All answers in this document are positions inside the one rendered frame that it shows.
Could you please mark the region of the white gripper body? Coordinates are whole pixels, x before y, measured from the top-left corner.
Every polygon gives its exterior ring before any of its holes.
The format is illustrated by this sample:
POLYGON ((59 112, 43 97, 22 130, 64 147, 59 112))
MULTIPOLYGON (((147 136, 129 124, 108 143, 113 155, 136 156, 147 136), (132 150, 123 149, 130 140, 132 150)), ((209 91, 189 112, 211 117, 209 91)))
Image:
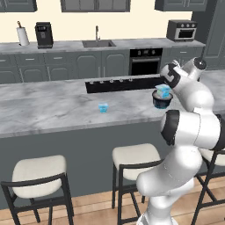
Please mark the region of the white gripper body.
POLYGON ((176 64, 174 63, 169 63, 166 64, 160 71, 160 77, 163 78, 163 80, 167 84, 172 84, 176 82, 176 77, 175 77, 175 68, 177 67, 176 64))

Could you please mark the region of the teal yogurt container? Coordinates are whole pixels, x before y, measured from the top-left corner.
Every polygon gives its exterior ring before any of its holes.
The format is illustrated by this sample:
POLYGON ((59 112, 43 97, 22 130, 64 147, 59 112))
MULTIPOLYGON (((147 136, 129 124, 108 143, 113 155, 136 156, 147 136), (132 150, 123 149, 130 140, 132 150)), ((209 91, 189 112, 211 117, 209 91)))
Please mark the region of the teal yogurt container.
POLYGON ((167 98, 170 95, 171 87, 166 84, 159 84, 156 86, 156 93, 160 98, 167 98))

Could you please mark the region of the black large yogurt container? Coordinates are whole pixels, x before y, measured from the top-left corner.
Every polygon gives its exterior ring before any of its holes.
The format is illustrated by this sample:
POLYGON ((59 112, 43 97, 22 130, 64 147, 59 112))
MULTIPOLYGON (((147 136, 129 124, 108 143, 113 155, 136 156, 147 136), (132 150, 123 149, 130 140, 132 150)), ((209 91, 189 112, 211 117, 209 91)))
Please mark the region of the black large yogurt container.
POLYGON ((173 99, 173 95, 169 94, 168 97, 161 98, 157 94, 157 90, 154 90, 153 93, 152 93, 152 98, 153 98, 154 107, 156 107, 158 109, 166 109, 170 105, 171 100, 173 99))

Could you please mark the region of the small blue yogurt container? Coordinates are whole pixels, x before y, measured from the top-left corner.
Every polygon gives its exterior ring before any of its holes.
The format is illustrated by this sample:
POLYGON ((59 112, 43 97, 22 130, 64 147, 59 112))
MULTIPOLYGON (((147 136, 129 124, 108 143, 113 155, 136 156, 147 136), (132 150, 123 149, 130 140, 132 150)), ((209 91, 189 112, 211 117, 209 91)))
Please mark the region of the small blue yogurt container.
POLYGON ((99 103, 98 109, 101 113, 106 113, 108 110, 109 105, 107 103, 99 103))

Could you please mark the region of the grey base cupboard run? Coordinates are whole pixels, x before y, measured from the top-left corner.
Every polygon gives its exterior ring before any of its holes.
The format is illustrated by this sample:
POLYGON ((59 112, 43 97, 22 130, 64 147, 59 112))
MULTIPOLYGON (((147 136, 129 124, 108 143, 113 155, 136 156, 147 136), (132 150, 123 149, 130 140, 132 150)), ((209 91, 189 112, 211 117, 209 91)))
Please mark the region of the grey base cupboard run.
POLYGON ((194 57, 200 57, 203 47, 169 47, 164 48, 160 68, 176 60, 181 66, 194 57))
POLYGON ((128 50, 0 54, 0 84, 127 76, 128 50))

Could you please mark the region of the black built-in oven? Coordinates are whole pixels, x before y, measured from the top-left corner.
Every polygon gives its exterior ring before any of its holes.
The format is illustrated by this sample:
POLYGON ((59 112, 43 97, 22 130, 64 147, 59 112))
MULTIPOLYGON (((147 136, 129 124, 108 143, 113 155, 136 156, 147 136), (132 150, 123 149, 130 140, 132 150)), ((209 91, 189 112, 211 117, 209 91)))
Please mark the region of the black built-in oven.
POLYGON ((139 48, 130 50, 131 76, 157 74, 160 67, 163 50, 161 48, 139 48))

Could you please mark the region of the grey toaster oven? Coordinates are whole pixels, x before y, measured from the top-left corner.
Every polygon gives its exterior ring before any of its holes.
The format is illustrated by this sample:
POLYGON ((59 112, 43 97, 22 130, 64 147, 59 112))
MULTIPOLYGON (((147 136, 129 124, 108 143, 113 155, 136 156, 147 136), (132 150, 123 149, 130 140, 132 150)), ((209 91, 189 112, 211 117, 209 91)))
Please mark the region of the grey toaster oven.
POLYGON ((166 38, 172 41, 193 41, 198 23, 191 20, 168 21, 166 38))

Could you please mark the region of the black hob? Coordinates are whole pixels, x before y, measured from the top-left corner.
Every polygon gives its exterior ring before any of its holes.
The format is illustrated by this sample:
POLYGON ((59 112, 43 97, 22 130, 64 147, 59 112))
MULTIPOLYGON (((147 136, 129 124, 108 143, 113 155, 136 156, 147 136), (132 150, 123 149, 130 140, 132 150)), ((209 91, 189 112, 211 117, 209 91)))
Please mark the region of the black hob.
POLYGON ((94 81, 94 84, 86 82, 85 87, 88 93, 102 93, 154 89, 156 85, 163 84, 162 77, 132 78, 133 82, 129 82, 128 79, 123 79, 122 83, 120 80, 113 80, 113 83, 110 83, 110 80, 104 81, 104 83, 94 81))

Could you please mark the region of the grey tall cupboard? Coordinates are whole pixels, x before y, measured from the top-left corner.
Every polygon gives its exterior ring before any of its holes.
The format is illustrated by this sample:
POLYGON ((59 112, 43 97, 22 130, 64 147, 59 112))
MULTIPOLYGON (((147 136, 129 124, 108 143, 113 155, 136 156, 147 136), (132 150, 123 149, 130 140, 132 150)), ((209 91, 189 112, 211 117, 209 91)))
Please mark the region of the grey tall cupboard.
POLYGON ((225 69, 225 0, 208 0, 205 11, 194 11, 198 23, 195 39, 204 43, 207 69, 225 69))

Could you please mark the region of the grey sink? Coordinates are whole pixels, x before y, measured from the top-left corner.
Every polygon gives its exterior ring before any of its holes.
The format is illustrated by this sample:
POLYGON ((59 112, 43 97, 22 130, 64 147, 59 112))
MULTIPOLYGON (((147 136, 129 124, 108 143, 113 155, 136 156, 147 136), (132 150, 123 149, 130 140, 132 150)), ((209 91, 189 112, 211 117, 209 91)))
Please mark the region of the grey sink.
POLYGON ((115 44, 111 40, 83 40, 84 47, 115 47, 115 44))

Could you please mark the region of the black stool with cream seat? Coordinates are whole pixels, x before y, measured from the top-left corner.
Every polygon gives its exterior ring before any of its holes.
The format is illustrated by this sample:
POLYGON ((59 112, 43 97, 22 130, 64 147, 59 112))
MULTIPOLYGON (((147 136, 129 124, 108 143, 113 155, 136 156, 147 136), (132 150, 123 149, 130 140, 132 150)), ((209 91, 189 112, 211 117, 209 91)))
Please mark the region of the black stool with cream seat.
POLYGON ((218 200, 208 187, 209 181, 211 179, 225 177, 225 171, 214 174, 215 166, 225 166, 225 149, 216 151, 201 149, 200 153, 203 162, 207 166, 207 172, 197 173, 195 175, 202 186, 202 190, 200 192, 200 197, 192 218, 191 225, 196 224, 199 212, 202 208, 225 204, 225 199, 218 200))
POLYGON ((48 225, 52 225, 53 207, 64 205, 69 225, 74 225, 74 210, 64 156, 45 156, 17 162, 12 181, 1 182, 15 225, 21 225, 18 213, 33 211, 40 223, 39 209, 49 208, 48 225))
POLYGON ((115 208, 115 197, 118 197, 117 225, 124 225, 137 221, 141 216, 134 194, 136 184, 123 185, 123 180, 136 181, 138 175, 160 164, 160 157, 156 147, 150 143, 117 147, 112 151, 112 208, 115 208), (129 193, 136 212, 135 217, 122 218, 122 197, 129 193))

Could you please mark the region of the dark grey kitchen island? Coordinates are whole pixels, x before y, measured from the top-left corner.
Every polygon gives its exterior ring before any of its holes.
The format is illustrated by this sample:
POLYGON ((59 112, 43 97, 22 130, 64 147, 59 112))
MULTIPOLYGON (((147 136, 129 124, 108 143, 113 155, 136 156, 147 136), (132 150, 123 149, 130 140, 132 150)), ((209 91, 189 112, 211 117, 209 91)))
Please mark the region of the dark grey kitchen island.
MULTIPOLYGON (((143 143, 153 144, 160 157, 172 150, 161 136, 158 121, 1 138, 0 182, 11 180, 14 166, 22 159, 62 155, 73 197, 107 192, 113 184, 113 149, 143 143)), ((0 209, 7 207, 0 186, 0 209)))

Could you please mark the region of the black coffee machine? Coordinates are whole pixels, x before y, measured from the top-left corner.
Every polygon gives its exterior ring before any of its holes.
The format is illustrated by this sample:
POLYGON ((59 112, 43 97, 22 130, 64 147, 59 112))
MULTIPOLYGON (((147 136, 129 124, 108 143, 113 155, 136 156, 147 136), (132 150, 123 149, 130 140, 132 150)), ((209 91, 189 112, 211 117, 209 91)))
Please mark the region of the black coffee machine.
POLYGON ((35 33, 38 48, 52 48, 54 44, 52 27, 49 22, 37 22, 35 33))

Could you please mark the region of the white paper towel roll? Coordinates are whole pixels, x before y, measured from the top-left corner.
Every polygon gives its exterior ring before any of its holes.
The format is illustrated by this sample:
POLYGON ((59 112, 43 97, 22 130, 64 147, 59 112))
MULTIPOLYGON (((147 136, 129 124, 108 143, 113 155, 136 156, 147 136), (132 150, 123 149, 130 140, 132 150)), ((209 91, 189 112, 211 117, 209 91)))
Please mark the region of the white paper towel roll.
POLYGON ((21 25, 19 21, 18 21, 17 33, 18 33, 19 45, 28 46, 30 42, 27 36, 26 29, 21 25))

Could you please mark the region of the grey wall cupboard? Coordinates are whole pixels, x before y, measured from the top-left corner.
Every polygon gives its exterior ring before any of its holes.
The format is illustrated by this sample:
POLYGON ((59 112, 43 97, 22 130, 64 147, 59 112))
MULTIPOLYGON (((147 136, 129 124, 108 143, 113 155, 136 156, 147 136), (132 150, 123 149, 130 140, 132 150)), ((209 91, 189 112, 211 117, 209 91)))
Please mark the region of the grey wall cupboard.
POLYGON ((207 0, 155 0, 157 11, 204 11, 207 0))
POLYGON ((0 12, 36 12, 36 0, 0 0, 0 12))
POLYGON ((130 12, 131 0, 60 0, 62 12, 130 12))

